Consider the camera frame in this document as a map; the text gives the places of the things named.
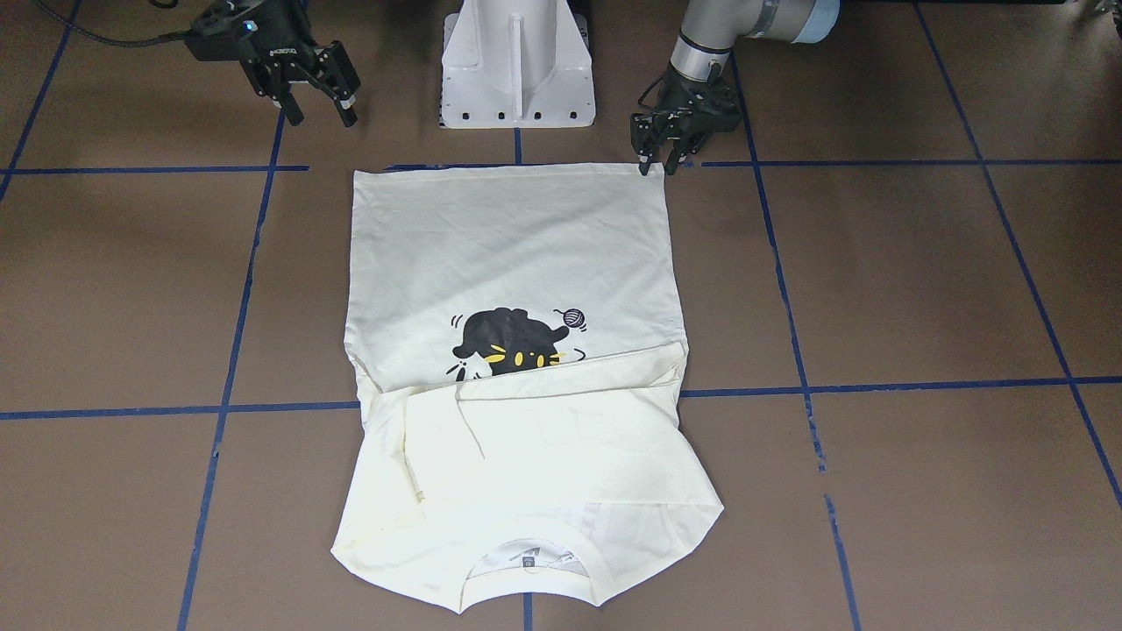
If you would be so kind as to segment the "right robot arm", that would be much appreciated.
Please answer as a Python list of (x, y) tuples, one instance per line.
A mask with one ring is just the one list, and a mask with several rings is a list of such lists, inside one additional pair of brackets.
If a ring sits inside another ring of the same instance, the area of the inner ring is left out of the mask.
[(199, 61), (237, 61), (257, 95), (292, 125), (304, 119), (294, 83), (329, 97), (344, 127), (358, 121), (353, 104), (361, 82), (344, 44), (319, 45), (300, 1), (214, 1), (192, 21), (185, 44)]

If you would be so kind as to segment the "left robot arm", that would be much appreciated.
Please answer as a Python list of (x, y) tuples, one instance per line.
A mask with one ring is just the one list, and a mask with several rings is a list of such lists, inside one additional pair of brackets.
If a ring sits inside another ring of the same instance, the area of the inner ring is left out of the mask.
[(839, 12), (838, 1), (691, 1), (666, 68), (649, 86), (657, 90), (656, 101), (638, 99), (640, 111), (629, 117), (641, 175), (663, 147), (663, 171), (671, 175), (714, 135), (736, 131), (741, 107), (724, 71), (738, 39), (822, 42)]

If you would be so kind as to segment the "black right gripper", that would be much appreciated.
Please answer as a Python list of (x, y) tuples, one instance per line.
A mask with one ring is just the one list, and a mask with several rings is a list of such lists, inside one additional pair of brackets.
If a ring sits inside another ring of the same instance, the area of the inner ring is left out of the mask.
[(304, 120), (291, 83), (309, 83), (334, 104), (344, 127), (361, 85), (344, 44), (319, 49), (301, 1), (214, 1), (193, 20), (185, 44), (199, 61), (237, 61), (258, 97), (267, 97), (291, 125)]

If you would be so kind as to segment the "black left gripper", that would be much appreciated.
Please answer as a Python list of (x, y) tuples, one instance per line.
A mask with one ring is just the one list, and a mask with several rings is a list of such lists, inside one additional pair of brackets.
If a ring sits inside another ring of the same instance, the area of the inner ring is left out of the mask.
[(657, 163), (657, 150), (666, 141), (670, 152), (663, 170), (674, 175), (715, 132), (736, 131), (741, 108), (721, 72), (721, 64), (712, 63), (706, 77), (696, 81), (668, 67), (642, 92), (636, 103), (641, 111), (629, 116), (629, 144), (640, 170)]

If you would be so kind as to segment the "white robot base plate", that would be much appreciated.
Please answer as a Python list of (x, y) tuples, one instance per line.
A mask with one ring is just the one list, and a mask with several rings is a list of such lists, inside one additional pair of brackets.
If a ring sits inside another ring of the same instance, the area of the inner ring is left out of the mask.
[(444, 18), (441, 61), (448, 129), (594, 125), (586, 21), (565, 1), (465, 1)]

